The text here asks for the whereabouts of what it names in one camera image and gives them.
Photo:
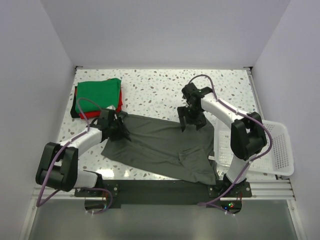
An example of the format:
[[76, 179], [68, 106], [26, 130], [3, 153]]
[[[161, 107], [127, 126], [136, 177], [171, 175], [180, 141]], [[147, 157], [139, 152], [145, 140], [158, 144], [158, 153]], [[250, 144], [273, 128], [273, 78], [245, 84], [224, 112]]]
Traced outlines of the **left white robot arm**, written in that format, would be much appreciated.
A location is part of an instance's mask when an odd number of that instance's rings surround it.
[[85, 188], [92, 196], [99, 196], [104, 190], [101, 175], [93, 171], [80, 171], [79, 157], [104, 140], [129, 140], [130, 132], [121, 117], [108, 120], [96, 118], [89, 129], [73, 138], [45, 145], [35, 181], [38, 185], [69, 192], [75, 188]]

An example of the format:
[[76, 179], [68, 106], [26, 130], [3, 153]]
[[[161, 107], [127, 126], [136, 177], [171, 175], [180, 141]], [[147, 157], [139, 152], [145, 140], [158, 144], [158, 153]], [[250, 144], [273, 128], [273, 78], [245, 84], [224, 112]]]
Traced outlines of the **grey t-shirt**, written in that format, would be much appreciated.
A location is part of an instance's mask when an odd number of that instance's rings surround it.
[[158, 175], [205, 185], [216, 184], [209, 156], [214, 150], [214, 126], [181, 130], [174, 121], [122, 112], [130, 139], [108, 140], [102, 156]]

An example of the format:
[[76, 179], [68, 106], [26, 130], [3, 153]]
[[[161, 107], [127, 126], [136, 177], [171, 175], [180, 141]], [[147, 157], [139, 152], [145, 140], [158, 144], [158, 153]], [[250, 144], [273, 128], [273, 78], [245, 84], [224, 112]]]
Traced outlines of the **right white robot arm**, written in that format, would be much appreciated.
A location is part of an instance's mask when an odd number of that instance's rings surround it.
[[233, 159], [225, 174], [223, 192], [230, 197], [240, 190], [240, 183], [246, 178], [249, 161], [267, 145], [261, 116], [236, 109], [226, 101], [216, 98], [213, 93], [184, 93], [186, 106], [177, 108], [181, 130], [194, 125], [198, 131], [207, 124], [204, 112], [213, 114], [230, 129], [230, 147]]

